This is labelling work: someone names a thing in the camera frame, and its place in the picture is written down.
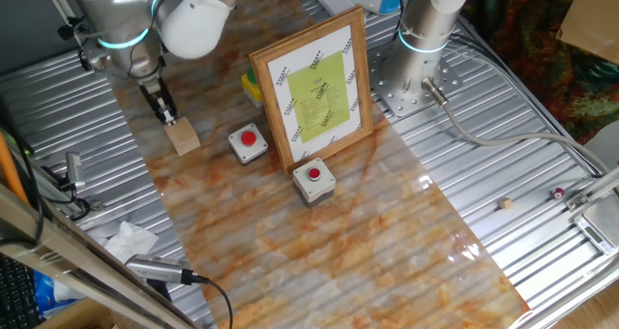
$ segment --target cardboard box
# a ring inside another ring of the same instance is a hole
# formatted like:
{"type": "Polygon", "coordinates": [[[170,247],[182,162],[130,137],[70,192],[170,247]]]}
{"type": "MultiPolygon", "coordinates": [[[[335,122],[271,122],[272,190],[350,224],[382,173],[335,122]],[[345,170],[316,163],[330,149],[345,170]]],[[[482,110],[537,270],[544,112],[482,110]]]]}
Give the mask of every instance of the cardboard box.
{"type": "Polygon", "coordinates": [[[619,0],[574,0],[557,39],[619,64],[619,0]]]}

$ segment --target emergency stop button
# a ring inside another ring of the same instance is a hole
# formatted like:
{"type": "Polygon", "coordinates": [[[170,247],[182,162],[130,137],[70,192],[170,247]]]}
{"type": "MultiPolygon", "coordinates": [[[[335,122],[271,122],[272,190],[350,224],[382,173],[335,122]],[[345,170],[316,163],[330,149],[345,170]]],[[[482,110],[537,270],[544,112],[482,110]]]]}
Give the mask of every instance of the emergency stop button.
{"type": "Polygon", "coordinates": [[[317,181],[318,179],[320,179],[320,169],[314,167],[314,168],[310,168],[308,170],[308,178],[311,181],[317,181]]]}
{"type": "Polygon", "coordinates": [[[241,135],[241,142],[247,147],[253,146],[255,144],[255,139],[255,133],[252,131],[245,131],[241,135]]]}

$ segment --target yellow object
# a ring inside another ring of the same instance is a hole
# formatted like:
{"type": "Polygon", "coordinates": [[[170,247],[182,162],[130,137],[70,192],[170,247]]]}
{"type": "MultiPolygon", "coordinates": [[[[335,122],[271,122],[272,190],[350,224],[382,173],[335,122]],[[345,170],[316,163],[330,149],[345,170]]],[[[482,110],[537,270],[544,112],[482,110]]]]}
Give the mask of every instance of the yellow object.
{"type": "Polygon", "coordinates": [[[28,197],[26,196],[26,192],[23,190],[21,186],[21,181],[19,181],[19,174],[17,174],[17,169],[15,168],[15,163],[13,162],[13,158],[11,157],[11,152],[9,151],[9,147],[7,147],[7,142],[4,140],[4,137],[0,135],[0,165],[2,165],[2,169],[4,170],[4,175],[7,177],[7,182],[9,184],[9,188],[11,191],[19,197],[25,203],[28,203],[28,197]]]}
{"type": "Polygon", "coordinates": [[[512,206],[514,206],[514,202],[511,198],[503,197],[499,199],[499,207],[501,207],[501,209],[510,209],[512,206]]]}
{"type": "Polygon", "coordinates": [[[245,94],[248,95],[250,100],[256,106],[262,106],[262,95],[260,94],[260,89],[258,88],[258,85],[255,83],[251,83],[247,74],[241,76],[241,83],[243,84],[243,90],[245,91],[245,94]]]}

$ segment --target gray cable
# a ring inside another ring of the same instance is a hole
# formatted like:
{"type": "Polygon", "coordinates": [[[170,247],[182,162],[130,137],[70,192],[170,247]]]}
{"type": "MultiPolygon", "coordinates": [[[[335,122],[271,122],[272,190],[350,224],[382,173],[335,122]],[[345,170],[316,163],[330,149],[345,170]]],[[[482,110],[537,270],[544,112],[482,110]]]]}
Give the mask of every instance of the gray cable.
{"type": "MultiPolygon", "coordinates": [[[[519,88],[519,86],[517,86],[516,84],[512,83],[511,82],[511,78],[506,73],[504,73],[499,67],[497,67],[493,62],[489,62],[489,61],[486,61],[484,59],[481,59],[481,58],[479,58],[479,56],[467,55],[467,54],[464,54],[464,53],[459,52],[457,50],[448,49],[448,48],[445,48],[445,49],[448,50],[448,51],[451,51],[452,53],[460,55],[462,57],[467,57],[467,58],[476,60],[478,62],[490,65],[492,68],[496,69],[499,72],[499,74],[501,74],[503,76],[503,78],[505,78],[505,80],[508,81],[508,83],[510,83],[520,94],[525,95],[524,91],[522,91],[519,88]]],[[[436,89],[436,91],[429,91],[429,92],[430,93],[438,92],[438,93],[440,93],[440,95],[443,98],[445,98],[443,93],[440,92],[438,89],[436,89]]],[[[562,142],[564,144],[567,144],[567,145],[573,147],[576,151],[578,151],[582,155],[584,155],[592,164],[596,165],[598,167],[598,169],[601,170],[602,174],[607,174],[607,173],[610,172],[610,169],[608,168],[608,166],[606,166],[606,164],[604,164],[604,162],[602,162],[602,160],[600,160],[600,158],[598,158],[596,156],[596,154],[591,152],[591,150],[589,150],[586,147],[580,145],[579,143],[575,142],[574,140],[571,140],[571,139],[569,139],[567,137],[564,137],[562,135],[545,134],[545,133],[534,133],[534,134],[525,134],[525,135],[515,135],[515,136],[510,136],[510,137],[501,138],[501,139],[493,139],[493,140],[481,139],[481,138],[477,138],[474,135],[468,133],[459,124],[458,120],[454,116],[454,113],[452,112],[452,110],[450,109],[450,107],[448,105],[443,105],[441,107],[443,107],[445,109],[445,113],[447,113],[447,116],[449,117],[449,119],[454,124],[454,127],[456,127],[456,129],[462,134],[462,136],[465,139],[467,139],[468,141],[470,141],[470,142],[473,142],[473,143],[476,143],[476,144],[479,144],[479,145],[484,145],[484,146],[499,146],[499,145],[506,145],[506,144],[509,144],[509,143],[513,143],[513,142],[516,142],[516,141],[525,140],[525,139],[536,139],[536,138],[550,139],[550,140],[562,142]]]]}
{"type": "Polygon", "coordinates": [[[554,141],[559,141],[562,142],[564,144],[570,145],[572,146],[575,150],[579,151],[580,153],[582,153],[584,156],[586,156],[589,161],[591,161],[593,164],[595,164],[599,169],[601,169],[604,174],[607,174],[609,172],[608,167],[593,153],[591,152],[591,150],[587,149],[586,147],[578,144],[577,142],[566,138],[562,135],[553,135],[553,134],[544,134],[544,133],[532,133],[532,134],[526,134],[526,135],[515,135],[515,136],[509,136],[509,137],[505,137],[505,138],[500,138],[500,139],[481,139],[481,138],[477,138],[476,136],[468,133],[457,121],[456,117],[454,116],[454,113],[452,112],[451,108],[449,107],[449,105],[443,105],[443,109],[445,110],[445,113],[447,114],[447,116],[449,117],[449,119],[452,121],[452,123],[454,124],[454,127],[456,127],[456,129],[462,134],[462,136],[473,143],[479,144],[479,145],[484,145],[484,146],[499,146],[499,145],[506,145],[506,144],[510,144],[513,142],[517,142],[517,141],[521,141],[521,140],[526,140],[526,139],[537,139],[537,138],[541,138],[541,139],[550,139],[550,140],[554,140],[554,141]]]}

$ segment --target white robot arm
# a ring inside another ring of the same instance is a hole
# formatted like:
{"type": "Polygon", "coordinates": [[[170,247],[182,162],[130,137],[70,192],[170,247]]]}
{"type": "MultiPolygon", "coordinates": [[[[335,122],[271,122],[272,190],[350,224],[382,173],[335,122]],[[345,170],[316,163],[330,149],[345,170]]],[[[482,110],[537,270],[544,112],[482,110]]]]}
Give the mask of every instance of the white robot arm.
{"type": "Polygon", "coordinates": [[[162,45],[195,59],[211,52],[236,0],[76,0],[96,40],[84,53],[96,71],[132,78],[160,121],[176,122],[161,70],[162,45]]]}

